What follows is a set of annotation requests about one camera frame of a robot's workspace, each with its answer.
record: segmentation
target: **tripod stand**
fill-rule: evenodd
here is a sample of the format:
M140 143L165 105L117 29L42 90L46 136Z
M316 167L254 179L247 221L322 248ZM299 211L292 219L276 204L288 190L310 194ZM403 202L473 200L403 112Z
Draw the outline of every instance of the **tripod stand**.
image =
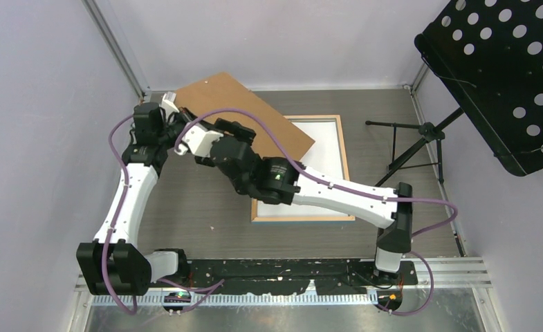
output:
M463 114L463 109L458 108L456 111L452 112L446 119L442 120L437 126L434 126L431 122L426 122L422 125L417 124L401 124L395 122L374 122L374 121L365 121L365 124L368 126L384 126L384 127L393 127L394 128L394 145L392 148L392 163L387 166L387 174L375 184L376 187L381 186L388 178L394 175L399 169L408 169L422 166L438 165L438 181L440 183L444 182L443 172L442 172L442 140L445 138L444 133L442 132L448 125L455 121L459 116ZM397 128L406 128L406 129L418 129L418 132L422 135L422 138L409 149L405 150L401 156L396 158L396 134ZM420 149L432 142L436 141L436 162L420 165L412 165L403 167L408 160L418 153Z

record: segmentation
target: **gray carpet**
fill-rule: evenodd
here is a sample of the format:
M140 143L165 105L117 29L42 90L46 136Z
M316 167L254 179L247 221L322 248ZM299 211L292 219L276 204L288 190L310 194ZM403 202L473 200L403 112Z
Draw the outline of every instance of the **gray carpet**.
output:
M257 95L284 115L340 114L351 180L374 185L392 158L392 129L365 120L417 124L406 90L269 91ZM398 154L420 136L399 129ZM420 151L408 165L429 163ZM440 198L431 167L404 169L384 186L414 187L415 197ZM444 220L438 205L414 205L414 230ZM147 202L139 248L182 248L189 258L373 257L377 229L364 221L346 224L252 225L250 199L235 194L219 170L196 165L190 155L170 155ZM413 249L426 257L453 257L450 226L417 237Z

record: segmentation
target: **tripod leg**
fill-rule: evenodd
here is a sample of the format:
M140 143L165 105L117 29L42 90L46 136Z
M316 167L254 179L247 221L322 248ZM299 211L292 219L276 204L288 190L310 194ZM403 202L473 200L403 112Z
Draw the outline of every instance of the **tripod leg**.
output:
M419 129L419 124L405 124L405 123L396 123L396 122L376 122L376 121L365 121L367 126L382 126L382 127L399 127L399 128L408 128L408 129Z
M438 181L444 183L442 175L442 140L436 140L436 159L438 159Z
M397 172L397 170L400 169L400 167L402 167L403 164L407 163L407 161L414 154L418 153L418 151L420 151L420 149L424 145L426 145L426 143L427 143L426 139L421 138L418 142L414 143L414 145L412 145L409 149L407 149L401 156L396 158L394 162L389 164L389 172L381 180L379 180L379 182L377 182L375 186L380 187L385 181L387 181L388 178L391 178L392 175L394 175L394 173Z
M394 127L394 147L392 149L392 162L396 161L396 133L398 132L398 127Z

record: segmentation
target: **wooden frame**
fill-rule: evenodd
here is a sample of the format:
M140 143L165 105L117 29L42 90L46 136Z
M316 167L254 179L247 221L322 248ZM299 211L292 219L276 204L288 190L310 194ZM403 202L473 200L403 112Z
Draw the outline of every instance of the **wooden frame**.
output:
M344 137L342 135L342 124L339 115L328 116L285 116L291 122L335 122L338 135L338 146L340 150L340 161L342 167L342 177L350 181L349 164L347 162L347 152L344 148ZM257 216L257 200L251 200L251 222L330 222L330 221L354 221L355 216Z

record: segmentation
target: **black perforated panel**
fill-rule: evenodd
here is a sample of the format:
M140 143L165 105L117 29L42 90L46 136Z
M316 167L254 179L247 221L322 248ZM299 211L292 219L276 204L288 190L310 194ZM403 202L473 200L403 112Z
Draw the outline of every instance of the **black perforated panel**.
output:
M543 0L453 0L415 44L510 173L543 168Z

